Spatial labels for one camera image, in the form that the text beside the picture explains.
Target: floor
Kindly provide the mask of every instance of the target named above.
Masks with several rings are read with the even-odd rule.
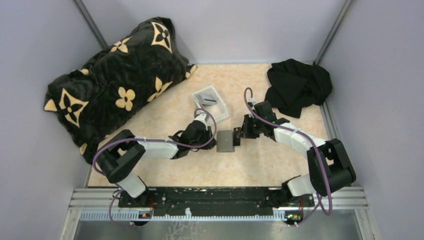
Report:
[[[218,123],[218,130],[241,127],[247,110],[243,92],[253,89],[256,102],[265,98],[270,87],[267,79],[269,64],[199,65],[191,77],[168,89],[141,109],[124,126],[108,136],[129,129],[135,135],[163,138],[184,130],[193,121],[192,93],[213,85],[227,105],[229,118]],[[302,110],[300,118],[285,116],[307,133],[326,139],[327,133],[320,107],[312,105]],[[290,147],[261,136],[242,139],[233,153],[211,150],[190,152],[186,157],[170,159],[144,159],[133,170],[147,186],[280,186],[282,182],[308,173],[307,161]],[[113,186],[108,180],[92,171],[89,186]]]

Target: black cloth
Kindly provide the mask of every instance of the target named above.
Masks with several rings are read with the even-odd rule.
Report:
[[[328,71],[294,59],[273,63],[267,74],[271,87],[265,101],[280,113],[295,118],[301,117],[303,107],[324,104],[333,90]]]
[[[151,18],[94,55],[81,70],[50,83],[44,110],[57,115],[91,164],[106,135],[190,76],[196,66],[188,63],[177,49],[171,20]]]

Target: gray wall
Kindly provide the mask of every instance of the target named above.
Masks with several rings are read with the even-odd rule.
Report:
[[[345,0],[84,0],[109,45],[140,22],[171,18],[194,63],[315,60]]]
[[[0,1],[0,36],[0,238],[58,239],[88,165],[44,94],[100,48],[71,0]]]
[[[322,65],[382,239],[423,239],[424,1],[357,1]]]

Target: plush blanket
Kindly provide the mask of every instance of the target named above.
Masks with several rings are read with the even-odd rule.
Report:
[[[106,135],[191,75],[196,66],[188,63],[178,52],[171,20],[151,18],[80,70],[50,83],[44,110],[57,115],[91,163]]]

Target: black blanket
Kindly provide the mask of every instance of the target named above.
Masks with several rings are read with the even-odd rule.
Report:
[[[322,105],[332,92],[330,74],[318,65],[294,59],[273,63],[268,70],[271,87],[265,100],[287,116],[300,118],[303,107]]]
[[[178,52],[171,20],[151,18],[94,55],[81,70],[50,83],[44,110],[57,115],[91,163],[106,135],[191,75],[196,66],[188,63]]]

